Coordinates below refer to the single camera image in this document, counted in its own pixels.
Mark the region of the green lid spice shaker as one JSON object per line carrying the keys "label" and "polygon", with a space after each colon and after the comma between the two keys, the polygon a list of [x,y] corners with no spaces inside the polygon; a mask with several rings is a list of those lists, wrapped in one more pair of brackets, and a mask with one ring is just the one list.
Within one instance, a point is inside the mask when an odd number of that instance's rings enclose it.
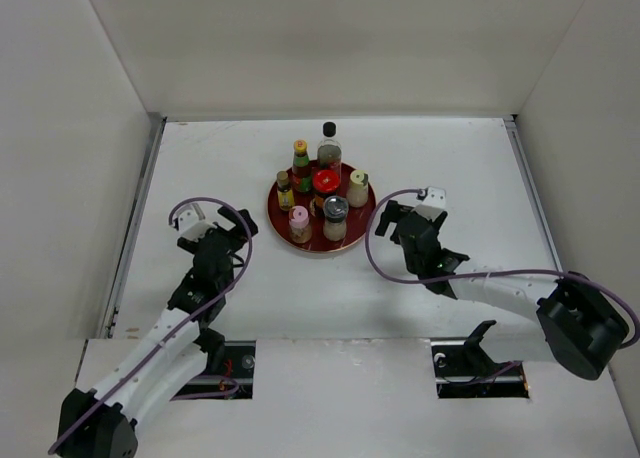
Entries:
{"label": "green lid spice shaker", "polygon": [[349,177],[349,186],[346,194],[351,208],[362,208],[369,197],[369,178],[364,170],[354,170]]}

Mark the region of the grey lid salt grinder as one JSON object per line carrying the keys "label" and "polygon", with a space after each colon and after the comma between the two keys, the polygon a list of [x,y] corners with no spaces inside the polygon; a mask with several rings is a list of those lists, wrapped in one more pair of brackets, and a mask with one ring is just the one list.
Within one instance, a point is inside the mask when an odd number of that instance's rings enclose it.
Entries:
{"label": "grey lid salt grinder", "polygon": [[328,240],[338,242],[345,238],[348,213],[349,203],[346,198],[331,196],[324,201],[323,233]]}

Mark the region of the red lid sauce jar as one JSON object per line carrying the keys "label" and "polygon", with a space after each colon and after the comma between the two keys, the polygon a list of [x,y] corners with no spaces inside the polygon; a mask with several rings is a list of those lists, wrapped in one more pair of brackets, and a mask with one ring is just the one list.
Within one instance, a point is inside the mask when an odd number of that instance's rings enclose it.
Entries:
{"label": "red lid sauce jar", "polygon": [[327,198],[338,193],[341,185],[339,175],[330,169],[318,170],[312,179],[313,199],[312,208],[316,217],[323,215],[324,202]]}

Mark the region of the yellow label small bottle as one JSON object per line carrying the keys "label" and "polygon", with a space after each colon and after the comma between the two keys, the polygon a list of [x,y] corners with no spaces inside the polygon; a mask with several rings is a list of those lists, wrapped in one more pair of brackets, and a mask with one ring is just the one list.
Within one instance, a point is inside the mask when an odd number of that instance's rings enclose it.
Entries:
{"label": "yellow label small bottle", "polygon": [[289,179],[289,174],[281,170],[276,175],[276,191],[279,208],[288,212],[295,206],[293,188]]}

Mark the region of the tall dark vinegar bottle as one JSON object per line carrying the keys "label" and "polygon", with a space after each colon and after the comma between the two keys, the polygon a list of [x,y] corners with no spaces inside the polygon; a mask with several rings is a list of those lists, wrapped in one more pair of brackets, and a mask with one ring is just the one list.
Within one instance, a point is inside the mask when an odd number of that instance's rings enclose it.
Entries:
{"label": "tall dark vinegar bottle", "polygon": [[317,148],[317,164],[320,169],[328,169],[341,176],[342,147],[335,139],[337,126],[334,122],[325,122],[322,132],[323,139]]}

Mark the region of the pink lid spice shaker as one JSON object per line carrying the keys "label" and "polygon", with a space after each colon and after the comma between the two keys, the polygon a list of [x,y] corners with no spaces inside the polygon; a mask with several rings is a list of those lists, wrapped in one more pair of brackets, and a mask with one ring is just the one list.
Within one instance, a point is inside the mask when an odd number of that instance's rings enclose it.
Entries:
{"label": "pink lid spice shaker", "polygon": [[309,212],[301,205],[296,205],[289,210],[289,235],[296,244],[305,244],[312,237]]}

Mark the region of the green label chili sauce bottle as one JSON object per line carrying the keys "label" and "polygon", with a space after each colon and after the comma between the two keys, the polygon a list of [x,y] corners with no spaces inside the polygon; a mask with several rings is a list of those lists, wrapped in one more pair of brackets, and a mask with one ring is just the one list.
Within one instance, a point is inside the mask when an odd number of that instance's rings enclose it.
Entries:
{"label": "green label chili sauce bottle", "polygon": [[304,140],[297,140],[293,144],[293,149],[293,187],[299,193],[309,193],[312,190],[312,167],[308,155],[307,142]]}

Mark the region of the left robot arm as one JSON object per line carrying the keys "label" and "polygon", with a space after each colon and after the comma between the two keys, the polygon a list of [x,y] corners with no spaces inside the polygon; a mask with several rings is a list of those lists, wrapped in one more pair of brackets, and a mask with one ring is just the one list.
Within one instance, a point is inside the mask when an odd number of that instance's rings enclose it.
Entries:
{"label": "left robot arm", "polygon": [[73,389],[63,400],[58,436],[49,452],[59,457],[133,457],[142,426],[197,375],[224,365],[224,337],[211,329],[227,294],[246,273],[258,227],[248,210],[219,201],[231,228],[210,222],[202,198],[178,203],[169,224],[192,265],[150,331],[96,385]]}

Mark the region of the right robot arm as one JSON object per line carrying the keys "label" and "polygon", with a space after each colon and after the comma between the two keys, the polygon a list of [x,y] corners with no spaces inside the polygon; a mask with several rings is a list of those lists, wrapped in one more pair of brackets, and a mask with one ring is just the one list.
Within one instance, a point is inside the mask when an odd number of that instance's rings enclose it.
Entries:
{"label": "right robot arm", "polygon": [[439,233],[448,213],[427,191],[402,205],[389,195],[374,208],[367,236],[389,236],[403,250],[410,284],[436,295],[484,303],[541,328],[550,355],[570,373],[596,380],[617,351],[639,340],[639,319],[620,297],[579,273],[481,267],[443,247]]}

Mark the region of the red round tray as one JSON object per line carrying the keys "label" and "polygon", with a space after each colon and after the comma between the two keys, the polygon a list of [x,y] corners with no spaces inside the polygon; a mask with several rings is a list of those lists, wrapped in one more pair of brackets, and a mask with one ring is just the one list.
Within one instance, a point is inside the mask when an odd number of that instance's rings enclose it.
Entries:
{"label": "red round tray", "polygon": [[330,253],[348,249],[364,238],[366,225],[376,206],[376,195],[371,185],[368,186],[366,203],[359,208],[349,207],[346,218],[346,235],[341,241],[331,241],[324,235],[324,216],[315,209],[315,192],[300,193],[291,188],[293,204],[303,206],[309,213],[311,238],[306,243],[298,243],[292,239],[289,224],[289,212],[280,208],[279,185],[274,181],[267,196],[267,216],[275,233],[289,245],[309,253]]}

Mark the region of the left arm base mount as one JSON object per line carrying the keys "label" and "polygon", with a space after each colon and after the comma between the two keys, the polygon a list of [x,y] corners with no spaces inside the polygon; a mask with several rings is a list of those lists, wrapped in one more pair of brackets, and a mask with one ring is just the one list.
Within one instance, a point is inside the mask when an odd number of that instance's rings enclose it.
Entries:
{"label": "left arm base mount", "polygon": [[173,401],[253,398],[255,341],[227,341],[221,333],[207,329],[195,343],[207,352],[206,367],[177,392]]}

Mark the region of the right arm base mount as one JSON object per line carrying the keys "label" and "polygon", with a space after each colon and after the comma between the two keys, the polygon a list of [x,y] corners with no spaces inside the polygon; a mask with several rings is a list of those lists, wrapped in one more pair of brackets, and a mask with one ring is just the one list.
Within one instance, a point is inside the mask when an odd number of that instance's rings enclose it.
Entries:
{"label": "right arm base mount", "polygon": [[467,337],[431,342],[435,387],[440,399],[528,399],[522,363],[495,362],[481,347],[495,320],[481,322]]}

